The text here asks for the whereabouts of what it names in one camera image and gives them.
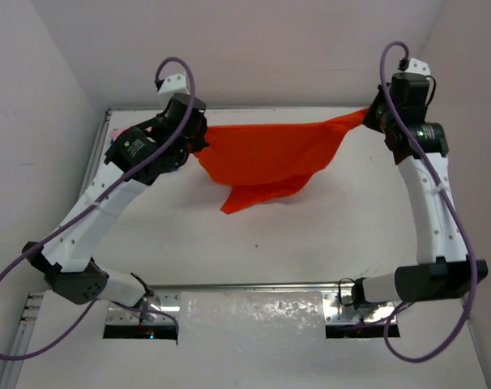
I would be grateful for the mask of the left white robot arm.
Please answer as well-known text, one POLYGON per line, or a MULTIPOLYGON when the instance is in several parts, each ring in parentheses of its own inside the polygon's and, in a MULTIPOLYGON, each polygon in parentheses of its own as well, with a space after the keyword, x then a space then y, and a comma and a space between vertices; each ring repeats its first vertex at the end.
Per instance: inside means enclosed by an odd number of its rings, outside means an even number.
POLYGON ((163 173, 183 166, 207 147, 206 104, 176 92, 163 112, 116 130, 96 176, 58 227, 58 235, 28 256, 59 296, 83 305, 96 299, 135 307, 152 295, 134 274, 110 271, 93 254, 117 218, 163 173), (83 211, 88 215, 72 220, 83 211))

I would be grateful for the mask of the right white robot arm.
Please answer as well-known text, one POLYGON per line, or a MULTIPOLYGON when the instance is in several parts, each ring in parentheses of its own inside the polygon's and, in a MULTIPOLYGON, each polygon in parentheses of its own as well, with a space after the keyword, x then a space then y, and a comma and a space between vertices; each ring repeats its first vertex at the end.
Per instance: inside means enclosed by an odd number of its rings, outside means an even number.
POLYGON ((425 120, 427 96, 435 82, 429 75, 399 72, 387 85, 410 135, 400 129, 383 92, 377 94, 363 124, 384 134, 407 188, 416 229, 416 264, 398 267, 384 276, 355 280, 352 304, 360 308, 389 301, 461 298, 470 290, 468 253, 440 195, 450 189, 449 148, 442 126, 425 120))

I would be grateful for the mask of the orange t shirt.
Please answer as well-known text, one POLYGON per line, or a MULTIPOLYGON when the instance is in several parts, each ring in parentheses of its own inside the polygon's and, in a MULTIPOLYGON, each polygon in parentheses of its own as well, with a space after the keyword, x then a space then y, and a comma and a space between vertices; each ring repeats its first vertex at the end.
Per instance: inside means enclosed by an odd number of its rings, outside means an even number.
POLYGON ((231 188, 220 210, 233 214, 296 194, 334 159, 368 109, 323 122, 211 126, 195 154, 210 179, 231 188))

